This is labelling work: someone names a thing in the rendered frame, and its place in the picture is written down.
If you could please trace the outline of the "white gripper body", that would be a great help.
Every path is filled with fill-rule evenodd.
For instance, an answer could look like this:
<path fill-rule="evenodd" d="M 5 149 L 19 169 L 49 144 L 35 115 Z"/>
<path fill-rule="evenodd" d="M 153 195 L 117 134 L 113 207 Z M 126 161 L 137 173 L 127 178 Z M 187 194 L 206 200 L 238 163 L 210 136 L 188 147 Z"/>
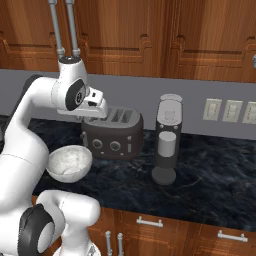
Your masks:
<path fill-rule="evenodd" d="M 58 110 L 58 113 L 76 117 L 106 118 L 108 114 L 108 107 L 105 99 L 102 99 L 98 106 L 89 106 L 87 102 L 84 101 L 73 111 Z"/>

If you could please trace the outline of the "white speckled bowl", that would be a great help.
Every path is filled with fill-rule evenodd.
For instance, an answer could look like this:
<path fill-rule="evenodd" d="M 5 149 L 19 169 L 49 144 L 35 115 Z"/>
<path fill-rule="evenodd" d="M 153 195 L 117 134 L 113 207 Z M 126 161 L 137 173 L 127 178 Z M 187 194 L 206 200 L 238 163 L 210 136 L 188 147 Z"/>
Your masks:
<path fill-rule="evenodd" d="M 46 167 L 49 175 L 62 183 L 75 183 L 84 178 L 92 165 L 91 151 L 80 145 L 69 145 L 53 151 Z"/>

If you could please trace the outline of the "wooden base cabinet door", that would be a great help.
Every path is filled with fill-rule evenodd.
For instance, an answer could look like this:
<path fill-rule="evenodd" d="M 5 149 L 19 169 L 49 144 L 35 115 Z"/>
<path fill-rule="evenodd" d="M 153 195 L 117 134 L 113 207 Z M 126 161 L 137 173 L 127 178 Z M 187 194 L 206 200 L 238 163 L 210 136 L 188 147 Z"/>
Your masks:
<path fill-rule="evenodd" d="M 115 254 L 115 234 L 114 211 L 111 208 L 101 208 L 98 221 L 88 228 L 89 236 L 92 242 L 99 248 L 102 256 L 108 255 L 106 232 L 110 232 L 110 248 L 112 254 Z"/>
<path fill-rule="evenodd" d="M 183 256 L 185 235 L 122 234 L 124 256 Z"/>

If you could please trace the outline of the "dark grey toaster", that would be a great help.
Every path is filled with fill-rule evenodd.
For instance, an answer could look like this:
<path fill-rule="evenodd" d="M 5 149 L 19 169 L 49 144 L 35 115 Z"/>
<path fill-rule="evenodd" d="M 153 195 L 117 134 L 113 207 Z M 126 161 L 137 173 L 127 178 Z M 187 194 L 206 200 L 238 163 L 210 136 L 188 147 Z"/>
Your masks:
<path fill-rule="evenodd" d="M 106 118 L 85 117 L 81 138 L 95 158 L 131 160 L 143 145 L 143 116 L 137 110 L 109 106 Z"/>

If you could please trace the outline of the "grey coffee machine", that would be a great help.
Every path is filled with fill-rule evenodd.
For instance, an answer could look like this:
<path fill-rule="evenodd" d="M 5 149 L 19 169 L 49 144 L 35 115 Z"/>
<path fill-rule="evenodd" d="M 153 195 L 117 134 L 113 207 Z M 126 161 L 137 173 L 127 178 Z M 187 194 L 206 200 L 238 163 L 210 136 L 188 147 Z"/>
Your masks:
<path fill-rule="evenodd" d="M 164 94 L 160 97 L 156 115 L 156 138 L 153 180 L 160 185 L 170 185 L 176 179 L 176 163 L 182 129 L 182 97 Z"/>

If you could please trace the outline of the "wooden drawer front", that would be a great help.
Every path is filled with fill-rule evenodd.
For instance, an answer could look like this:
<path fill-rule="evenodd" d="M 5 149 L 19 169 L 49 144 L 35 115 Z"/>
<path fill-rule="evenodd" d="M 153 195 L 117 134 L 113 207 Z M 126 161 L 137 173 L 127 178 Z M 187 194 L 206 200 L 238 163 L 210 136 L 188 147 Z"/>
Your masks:
<path fill-rule="evenodd" d="M 219 230 L 235 236 L 244 233 L 248 242 L 218 238 Z M 256 256 L 256 232 L 193 223 L 189 225 L 184 253 L 187 256 Z"/>
<path fill-rule="evenodd" d="M 163 228 L 137 224 L 136 220 L 139 216 L 142 216 L 144 220 L 158 221 L 162 220 Z M 115 213 L 120 226 L 125 230 L 131 230 L 132 232 L 140 233 L 155 233 L 160 235 L 174 235 L 185 234 L 188 229 L 188 223 L 177 219 L 165 218 L 161 216 L 147 215 L 143 213 L 128 212 L 123 210 L 117 210 Z"/>

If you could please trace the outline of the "wooden wall cabinet door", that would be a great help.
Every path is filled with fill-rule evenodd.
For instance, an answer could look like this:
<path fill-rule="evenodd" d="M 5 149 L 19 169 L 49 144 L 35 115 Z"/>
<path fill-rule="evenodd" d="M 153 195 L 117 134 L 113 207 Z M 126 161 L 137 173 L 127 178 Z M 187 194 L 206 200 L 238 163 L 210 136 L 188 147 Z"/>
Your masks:
<path fill-rule="evenodd" d="M 58 71 L 48 0 L 0 0 L 0 69 Z"/>
<path fill-rule="evenodd" d="M 256 82 L 256 0 L 170 0 L 164 75 Z"/>
<path fill-rule="evenodd" d="M 90 74 L 158 77 L 165 0 L 74 0 L 78 45 Z"/>

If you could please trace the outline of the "white wall socket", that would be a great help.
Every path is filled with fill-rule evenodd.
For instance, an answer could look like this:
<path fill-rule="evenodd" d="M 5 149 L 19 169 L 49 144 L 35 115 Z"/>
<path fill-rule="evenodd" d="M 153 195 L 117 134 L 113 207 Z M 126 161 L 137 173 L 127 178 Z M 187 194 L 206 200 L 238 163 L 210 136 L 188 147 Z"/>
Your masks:
<path fill-rule="evenodd" d="M 243 117 L 243 123 L 256 124 L 256 102 L 249 102 L 247 104 Z"/>
<path fill-rule="evenodd" d="M 240 115 L 242 104 L 243 104 L 242 101 L 228 100 L 225 106 L 222 120 L 224 122 L 236 123 Z"/>
<path fill-rule="evenodd" d="M 205 103 L 203 119 L 217 121 L 221 103 L 221 99 L 207 99 Z"/>

